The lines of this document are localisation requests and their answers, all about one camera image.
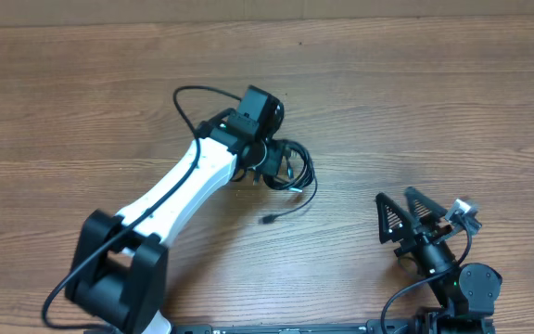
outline black plastic housing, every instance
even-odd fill
[[[270,139],[270,133],[273,135],[283,120],[277,120],[275,114],[279,105],[275,96],[250,85],[236,113],[228,116],[226,125],[253,141]]]
[[[121,230],[120,217],[93,212],[83,224],[71,270]],[[135,251],[130,267],[104,253],[72,279],[65,297],[122,333],[143,332],[164,301],[168,249],[159,241],[158,235],[132,232],[113,249]]]
[[[501,285],[502,277],[493,268],[469,263],[430,283],[430,288],[442,307],[471,319],[493,315]]]

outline table surface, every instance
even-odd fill
[[[500,333],[534,333],[534,17],[341,19],[0,30],[0,333],[45,333],[83,220],[145,193],[191,135],[183,84],[280,97],[276,137],[311,152],[310,210],[250,182],[211,196],[171,250],[176,324],[361,322],[412,280],[380,245],[374,198],[416,186],[481,205],[470,262],[504,277]],[[197,123],[232,102],[187,93]],[[455,253],[464,237],[450,242]],[[436,306],[427,287],[389,316]],[[89,319],[59,298],[51,317]]]

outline black cable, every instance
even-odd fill
[[[385,304],[385,307],[383,307],[382,313],[380,314],[380,328],[382,329],[382,333],[383,334],[388,334],[387,326],[385,325],[385,317],[387,316],[388,308],[390,307],[390,305],[395,300],[397,300],[400,296],[404,295],[405,293],[411,291],[412,289],[415,289],[415,288],[417,288],[417,287],[419,287],[419,286],[421,286],[421,285],[423,285],[425,283],[430,283],[432,281],[435,281],[435,280],[437,280],[439,278],[442,278],[442,277],[446,276],[454,268],[458,268],[461,265],[461,263],[463,263],[464,259],[466,259],[467,255],[469,254],[469,251],[471,250],[471,244],[473,243],[473,236],[471,236],[471,233],[469,232],[469,229],[467,228],[467,226],[465,224],[461,223],[461,225],[463,226],[464,232],[467,234],[467,246],[464,248],[463,255],[461,255],[459,260],[456,262],[456,266],[454,266],[454,267],[452,267],[450,269],[447,269],[447,270],[445,270],[445,271],[443,271],[441,273],[438,273],[438,274],[436,274],[434,276],[430,276],[428,278],[425,278],[425,279],[422,279],[420,281],[417,281],[417,282],[413,283],[412,285],[399,290],[392,297],[390,297],[388,302]]]
[[[297,208],[282,213],[268,214],[262,217],[261,223],[263,224],[270,224],[274,222],[277,217],[281,217],[283,215],[290,214],[304,208],[306,205],[308,205],[308,203],[311,202],[312,199],[314,199],[314,196],[316,195],[316,190],[319,187],[318,181],[316,180],[316,173],[314,172],[314,165],[312,163],[311,153],[309,153],[309,151],[298,142],[287,139],[283,139],[281,141],[282,144],[285,145],[285,147],[289,148],[293,152],[298,153],[298,155],[304,162],[304,165],[302,166],[302,170],[300,171],[298,176],[288,182],[279,181],[278,177],[264,175],[263,181],[265,181],[265,185],[267,185],[273,190],[289,190],[290,188],[302,189],[306,186],[309,186],[312,181],[314,181],[314,190],[312,191],[312,195],[308,198],[308,200],[306,200],[302,205],[298,206]]]
[[[178,113],[181,115],[184,122],[186,123],[186,126],[189,128],[189,130],[191,130],[191,133],[193,134],[193,137],[195,138],[195,144],[197,147],[197,152],[195,154],[195,158],[193,159],[193,162],[191,163],[191,167],[189,167],[189,169],[186,171],[183,177],[166,194],[164,194],[164,196],[158,199],[158,201],[154,203],[154,205],[147,208],[147,210],[145,210],[141,216],[139,216],[129,225],[126,225],[119,233],[117,233],[114,237],[110,238],[107,242],[105,242],[102,246],[100,246],[97,250],[95,250],[92,254],[90,254],[90,256],[88,256],[82,263],[76,266],[69,274],[65,276],[65,278],[61,280],[61,282],[59,282],[59,284],[57,284],[57,286],[51,291],[48,297],[46,297],[46,300],[43,303],[43,309],[41,311],[41,317],[43,319],[44,324],[47,327],[54,328],[54,329],[71,329],[71,330],[94,329],[94,330],[103,330],[105,332],[112,332],[114,330],[114,328],[109,325],[101,325],[101,324],[95,324],[95,323],[81,324],[81,325],[57,325],[57,324],[51,323],[48,320],[48,317],[46,315],[55,297],[60,293],[60,291],[62,291],[68,285],[68,283],[73,278],[75,278],[84,269],[86,265],[88,265],[91,261],[97,259],[103,252],[108,251],[116,242],[120,241],[123,237],[129,234],[129,232],[133,231],[140,223],[142,223],[147,217],[149,217],[149,215],[151,215],[160,205],[162,205],[166,201],[166,199],[172,196],[172,194],[174,194],[174,192],[176,192],[176,190],[178,190],[178,188],[183,185],[186,179],[196,169],[197,164],[199,162],[199,157],[201,156],[201,144],[199,142],[197,132],[195,131],[195,127],[193,126],[193,123],[191,123],[191,121],[189,121],[189,119],[184,114],[183,109],[178,103],[177,96],[180,92],[184,90],[197,90],[197,89],[215,92],[218,94],[222,94],[224,96],[229,96],[231,98],[240,100],[240,97],[238,96],[225,92],[221,89],[208,87],[208,86],[189,85],[189,86],[178,87],[174,90],[174,93],[172,93],[172,102],[174,103],[176,110],[178,111]]]
[[[234,175],[232,175],[232,178],[230,179],[230,182],[240,182],[242,181],[245,177],[247,177],[247,171],[248,170],[243,170],[242,172],[242,175],[238,176],[237,178],[235,178],[235,176],[238,174],[240,170],[234,172]]]

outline white plastic part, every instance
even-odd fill
[[[160,242],[168,248],[205,199],[227,184],[235,171],[236,155],[228,152],[227,146],[209,138],[199,141],[201,157],[198,168],[172,196],[135,228],[135,231],[144,236],[156,233],[160,236]],[[130,224],[166,194],[189,169],[196,152],[197,146],[193,141],[184,157],[154,187],[133,204],[120,209],[117,215],[123,217],[122,223]],[[133,256],[130,250],[123,252]],[[170,321],[158,310],[143,334],[170,334],[171,330]]]
[[[157,311],[152,321],[147,325],[146,330],[142,334],[170,334],[172,330],[171,322],[168,321],[162,314]]]

